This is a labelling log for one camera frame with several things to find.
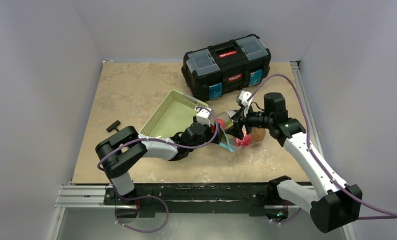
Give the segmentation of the red fake apple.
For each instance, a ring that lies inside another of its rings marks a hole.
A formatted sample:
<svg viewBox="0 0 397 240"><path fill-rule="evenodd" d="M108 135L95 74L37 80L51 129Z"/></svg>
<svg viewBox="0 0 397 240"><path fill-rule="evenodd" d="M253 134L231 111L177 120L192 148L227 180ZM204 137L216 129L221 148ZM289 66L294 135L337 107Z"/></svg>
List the red fake apple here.
<svg viewBox="0 0 397 240"><path fill-rule="evenodd" d="M225 120L222 119L222 118L217 118L217 122L218 122L219 127L220 127L221 129L225 130L225 128L226 128L226 126L227 126Z"/></svg>

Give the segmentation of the clear zip bag blue seal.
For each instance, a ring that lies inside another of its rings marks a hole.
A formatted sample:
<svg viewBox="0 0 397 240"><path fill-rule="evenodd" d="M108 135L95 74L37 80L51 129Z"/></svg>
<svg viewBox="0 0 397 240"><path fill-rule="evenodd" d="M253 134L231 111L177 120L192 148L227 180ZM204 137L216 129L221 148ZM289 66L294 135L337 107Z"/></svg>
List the clear zip bag blue seal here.
<svg viewBox="0 0 397 240"><path fill-rule="evenodd" d="M219 126L222 128L220 131L221 139L219 146L229 150L231 153L238 150L249 148L261 143L267 135L267 130L264 128L253 127L247 133L245 126L242 127L243 138L237 138L231 134L234 130L234 122L231 117L235 114L234 110L227 110L216 114L216 119Z"/></svg>

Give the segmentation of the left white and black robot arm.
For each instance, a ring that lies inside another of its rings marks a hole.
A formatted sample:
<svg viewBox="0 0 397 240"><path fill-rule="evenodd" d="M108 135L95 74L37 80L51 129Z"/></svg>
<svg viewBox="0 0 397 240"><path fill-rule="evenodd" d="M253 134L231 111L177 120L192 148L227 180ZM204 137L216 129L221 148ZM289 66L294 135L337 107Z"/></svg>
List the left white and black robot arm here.
<svg viewBox="0 0 397 240"><path fill-rule="evenodd" d="M179 161L193 150L219 144L223 136L220 126L192 123L184 131L169 138L155 138L140 134L133 126L127 126L95 147L99 158L97 167L105 173L116 190L116 198L124 205L136 197L129 170L141 158L158 158Z"/></svg>

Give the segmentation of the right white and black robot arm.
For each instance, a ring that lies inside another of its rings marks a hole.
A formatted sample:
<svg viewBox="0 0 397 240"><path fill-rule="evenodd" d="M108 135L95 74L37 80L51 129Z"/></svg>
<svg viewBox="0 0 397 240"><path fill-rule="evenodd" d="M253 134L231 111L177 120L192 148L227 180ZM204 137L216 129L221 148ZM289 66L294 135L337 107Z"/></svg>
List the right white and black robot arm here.
<svg viewBox="0 0 397 240"><path fill-rule="evenodd" d="M309 213L314 225L322 232L358 220L363 197L362 190L349 185L328 165L318 151L314 151L303 125L288 116L286 101L279 92L264 95L264 109L253 111L252 94L242 90L235 101L239 109L232 116L229 133L244 137L254 128L267 129L269 134L298 162L313 189L306 188L288 177L279 177L270 183L268 199L275 204L282 200L294 203Z"/></svg>

